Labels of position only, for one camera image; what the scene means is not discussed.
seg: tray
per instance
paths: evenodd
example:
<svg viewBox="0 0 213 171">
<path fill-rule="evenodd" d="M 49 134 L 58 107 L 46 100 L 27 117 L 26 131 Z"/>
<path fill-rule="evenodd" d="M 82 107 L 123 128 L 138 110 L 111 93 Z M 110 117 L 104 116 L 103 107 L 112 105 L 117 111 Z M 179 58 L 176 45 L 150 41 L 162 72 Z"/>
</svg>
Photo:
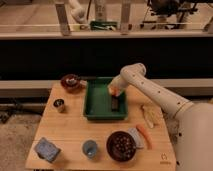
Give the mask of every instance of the tray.
<svg viewBox="0 0 213 171">
<path fill-rule="evenodd" d="M 111 96 L 107 86 L 111 77 L 98 77 L 87 83 L 84 116 L 88 120 L 122 120 L 127 116 L 126 94 L 123 92 L 119 97 L 119 110 L 111 110 Z"/>
</svg>

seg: concrete floor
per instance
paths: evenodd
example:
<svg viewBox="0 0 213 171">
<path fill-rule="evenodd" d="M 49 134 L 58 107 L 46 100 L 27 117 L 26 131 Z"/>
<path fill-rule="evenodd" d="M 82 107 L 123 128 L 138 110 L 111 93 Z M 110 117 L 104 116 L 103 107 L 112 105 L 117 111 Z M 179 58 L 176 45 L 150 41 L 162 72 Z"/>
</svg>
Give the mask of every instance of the concrete floor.
<svg viewBox="0 0 213 171">
<path fill-rule="evenodd" d="M 80 0 L 87 10 L 88 1 Z M 121 0 L 108 0 L 107 19 L 108 21 L 118 21 L 121 18 Z M 76 24 L 73 20 L 70 7 L 66 3 L 66 11 L 70 24 Z M 133 27 L 139 29 L 139 24 L 145 17 L 147 5 L 145 1 L 132 0 L 130 23 L 137 25 Z M 213 16 L 213 8 L 207 4 L 198 4 L 198 12 L 188 17 L 186 29 L 202 29 Z M 91 6 L 89 20 L 94 20 L 94 4 Z M 146 20 L 156 21 L 156 16 L 151 16 L 149 11 Z M 173 15 L 167 19 L 169 23 L 176 23 Z M 53 1 L 34 0 L 31 5 L 3 5 L 0 7 L 0 33 L 4 32 L 55 32 L 59 31 L 58 19 Z"/>
<path fill-rule="evenodd" d="M 0 171 L 25 171 L 25 162 L 41 116 L 20 114 L 0 123 Z"/>
</svg>

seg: wooden table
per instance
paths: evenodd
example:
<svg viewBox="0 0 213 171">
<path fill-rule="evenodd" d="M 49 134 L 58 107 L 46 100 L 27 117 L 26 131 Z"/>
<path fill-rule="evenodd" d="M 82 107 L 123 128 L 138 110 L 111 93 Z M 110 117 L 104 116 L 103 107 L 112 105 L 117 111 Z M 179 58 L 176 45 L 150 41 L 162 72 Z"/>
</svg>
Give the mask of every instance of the wooden table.
<svg viewBox="0 0 213 171">
<path fill-rule="evenodd" d="M 38 127 L 30 149 L 26 168 L 28 169 L 70 169 L 70 170 L 140 170 L 140 171 L 175 171 L 176 159 L 168 136 L 161 109 L 136 88 L 126 89 L 128 117 L 125 120 L 113 122 L 88 121 L 83 116 L 85 89 L 76 94 L 68 94 L 59 83 L 54 84 L 43 117 Z M 65 100 L 66 112 L 58 113 L 53 107 L 55 99 Z M 146 105 L 154 110 L 159 119 L 159 125 L 148 128 L 140 109 Z M 106 151 L 106 141 L 109 135 L 118 130 L 126 131 L 143 124 L 148 131 L 153 149 L 136 151 L 134 158 L 128 162 L 116 162 Z M 40 159 L 34 151 L 34 146 L 41 137 L 46 137 L 62 151 L 52 163 Z M 99 151 L 94 159 L 88 159 L 82 153 L 82 144 L 88 139 L 97 142 Z"/>
</svg>

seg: dark red bowl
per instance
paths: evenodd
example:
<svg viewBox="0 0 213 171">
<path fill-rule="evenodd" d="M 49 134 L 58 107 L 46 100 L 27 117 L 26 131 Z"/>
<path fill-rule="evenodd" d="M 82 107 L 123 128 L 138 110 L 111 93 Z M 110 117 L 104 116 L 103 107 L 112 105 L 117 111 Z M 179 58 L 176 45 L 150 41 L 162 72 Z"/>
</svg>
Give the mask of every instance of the dark red bowl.
<svg viewBox="0 0 213 171">
<path fill-rule="evenodd" d="M 132 136 L 124 131 L 112 133 L 107 139 L 107 152 L 116 161 L 131 160 L 136 152 L 136 144 Z"/>
<path fill-rule="evenodd" d="M 80 77 L 75 74 L 68 74 L 62 77 L 61 85 L 66 89 L 69 93 L 78 89 L 81 86 Z"/>
</svg>

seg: gray cup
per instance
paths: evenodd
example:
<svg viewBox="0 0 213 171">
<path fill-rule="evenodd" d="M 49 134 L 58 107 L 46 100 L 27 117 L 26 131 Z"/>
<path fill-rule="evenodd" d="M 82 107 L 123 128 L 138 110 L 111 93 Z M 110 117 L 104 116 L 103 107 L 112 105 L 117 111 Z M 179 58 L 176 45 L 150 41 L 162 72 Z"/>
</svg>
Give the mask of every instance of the gray cup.
<svg viewBox="0 0 213 171">
<path fill-rule="evenodd" d="M 88 158 L 93 158 L 98 151 L 98 146 L 95 141 L 87 140 L 82 146 L 82 151 Z"/>
</svg>

